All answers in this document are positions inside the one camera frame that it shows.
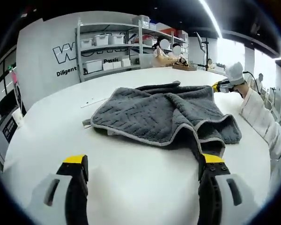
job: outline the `white shelf unit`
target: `white shelf unit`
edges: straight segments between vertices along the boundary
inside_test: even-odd
[[[125,70],[132,70],[132,69],[140,69],[140,65],[131,65],[130,67],[122,67],[112,70],[102,70],[98,72],[93,72],[89,74],[83,73],[83,62],[81,59],[81,54],[86,52],[95,52],[95,51],[103,51],[108,49],[130,49],[130,48],[139,48],[139,52],[143,53],[143,49],[152,49],[151,46],[144,45],[142,43],[142,36],[143,35],[152,35],[156,37],[167,37],[171,40],[171,43],[186,43],[184,40],[177,38],[173,35],[173,32],[171,35],[165,34],[161,31],[157,30],[151,30],[147,28],[143,28],[142,24],[139,22],[139,25],[133,25],[133,24],[124,24],[124,23],[106,23],[106,22],[100,22],[100,23],[88,23],[83,24],[81,23],[80,19],[78,20],[77,28],[75,29],[75,41],[76,41],[76,58],[77,58],[77,67],[78,67],[78,74],[80,82],[84,82],[89,79],[94,79],[97,77],[101,77],[104,75],[108,75],[110,73],[118,73]],[[88,33],[96,33],[96,32],[125,32],[126,37],[129,36],[130,33],[137,33],[139,36],[139,43],[138,44],[122,44],[122,45],[102,45],[102,46],[92,46],[90,48],[81,49],[81,34],[88,34]]]

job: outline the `window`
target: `window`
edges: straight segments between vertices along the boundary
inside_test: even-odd
[[[228,39],[217,39],[217,62],[226,66],[240,62],[244,68],[244,44]]]
[[[263,74],[262,86],[265,90],[276,87],[276,63],[268,55],[255,49],[254,77]]]

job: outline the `white round table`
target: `white round table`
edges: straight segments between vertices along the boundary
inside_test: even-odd
[[[199,214],[198,163],[188,149],[162,150],[120,136],[106,136],[82,121],[118,87],[171,83],[212,85],[222,75],[206,71],[150,68],[83,82],[36,102],[15,132],[4,164],[3,181],[26,207],[33,188],[62,161],[86,154],[89,160],[89,224],[196,224]],[[220,110],[232,114],[242,132],[226,145],[224,160],[251,187],[255,201],[266,198],[270,178],[267,143],[238,114],[238,93],[215,93]]]

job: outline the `gray towel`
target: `gray towel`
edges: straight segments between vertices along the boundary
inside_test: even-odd
[[[225,143],[241,139],[234,117],[216,106],[212,87],[179,85],[118,88],[94,113],[91,124],[157,146],[181,135],[197,159],[199,153],[222,157]]]

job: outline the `ceiling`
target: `ceiling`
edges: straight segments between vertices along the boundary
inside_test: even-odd
[[[56,0],[32,2],[13,2],[8,7],[0,8],[1,15],[3,15],[0,18],[0,42],[6,41],[5,47],[1,48],[0,56],[16,44],[19,31],[33,21],[39,18],[48,20],[81,11],[102,10],[148,15],[156,22],[185,30],[190,36],[194,35],[194,31],[198,31],[202,37],[218,37],[199,0],[122,0],[108,3],[106,1],[86,1],[84,3],[74,1],[72,4]],[[248,0],[206,0],[206,2],[214,14],[224,38],[242,42],[247,47],[258,48],[272,57],[277,57],[273,51],[279,52],[278,32],[270,25],[260,7],[251,4],[251,1]],[[20,18],[20,15],[25,12],[28,13],[27,17]],[[262,43],[273,51],[262,46]]]

